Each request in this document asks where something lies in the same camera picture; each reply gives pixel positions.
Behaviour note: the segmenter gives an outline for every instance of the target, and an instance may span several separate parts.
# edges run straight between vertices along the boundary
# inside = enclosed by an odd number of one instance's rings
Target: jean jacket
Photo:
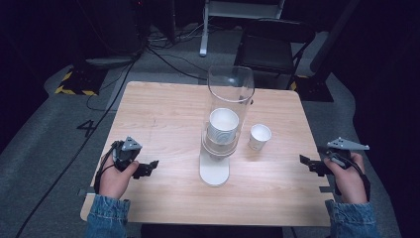
[[[380,237],[370,203],[326,202],[331,219],[331,237]],[[126,237],[129,200],[117,200],[96,194],[87,216],[85,237]]]

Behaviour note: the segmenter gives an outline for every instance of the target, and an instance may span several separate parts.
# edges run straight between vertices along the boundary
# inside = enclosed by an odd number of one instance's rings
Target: glass cylinder
[[[242,66],[213,65],[207,85],[201,144],[210,158],[222,160],[237,148],[255,91],[253,71]]]

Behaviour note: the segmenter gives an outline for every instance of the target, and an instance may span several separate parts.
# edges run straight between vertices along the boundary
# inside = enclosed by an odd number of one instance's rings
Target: white cup
[[[217,108],[210,114],[207,136],[216,144],[229,144],[235,139],[238,125],[239,117],[234,111],[228,108]]]
[[[256,124],[251,128],[251,137],[248,145],[251,149],[260,151],[271,138],[271,131],[263,124]]]

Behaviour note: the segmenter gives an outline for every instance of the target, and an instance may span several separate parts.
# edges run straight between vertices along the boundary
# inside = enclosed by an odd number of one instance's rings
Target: gray carpet
[[[199,38],[156,52],[179,70],[205,78],[205,69],[210,65],[233,64],[240,35],[239,29],[212,33],[206,58],[201,58],[198,54]],[[306,51],[298,74],[313,74],[309,64],[326,37],[326,33],[318,34]],[[101,120],[123,83],[127,69],[109,70],[102,85],[104,89],[98,96],[89,98],[54,94],[69,68],[70,65],[47,80],[45,89],[50,95],[49,99],[34,113],[0,156],[1,237],[15,237],[32,209],[73,159],[73,164],[29,220],[21,237],[83,235],[86,224],[79,216],[83,197],[77,193],[80,188],[87,188],[91,182],[98,159],[106,146],[104,143],[115,113],[111,112],[103,117],[79,154],[85,140],[85,131],[76,128],[88,120],[94,121],[94,124]],[[273,81],[273,77],[272,74],[256,72],[256,84],[260,87],[283,88],[285,80]],[[203,83],[200,79],[175,71],[150,53],[142,54],[135,63],[127,77],[127,81],[130,80]],[[315,142],[323,145],[339,136],[358,142],[352,123],[355,102],[351,92],[333,74],[328,78],[327,85],[333,95],[333,103],[302,102]],[[118,109],[120,97],[121,94],[112,110]],[[382,237],[400,237],[389,197],[368,160],[367,174],[371,181],[371,203],[376,212],[380,234]],[[129,223],[129,236],[140,237],[140,227],[141,224]],[[328,228],[296,227],[295,230],[298,238],[326,237],[329,234]],[[290,228],[285,227],[283,232],[284,237],[293,237]]]

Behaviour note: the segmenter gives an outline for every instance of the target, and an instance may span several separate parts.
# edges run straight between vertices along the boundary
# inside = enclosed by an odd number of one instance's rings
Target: hand
[[[351,157],[361,168],[362,172],[365,173],[364,158],[357,153],[351,153]],[[343,202],[352,204],[368,202],[364,182],[355,168],[350,167],[343,170],[328,158],[324,159],[324,163],[336,177],[336,184],[342,194]]]
[[[114,161],[112,160],[112,155],[110,155],[108,160],[106,160],[103,169],[112,165],[114,165]],[[120,172],[115,167],[111,167],[106,170],[101,177],[99,194],[114,199],[120,199],[126,191],[130,178],[138,166],[139,162],[133,161],[123,172]]]

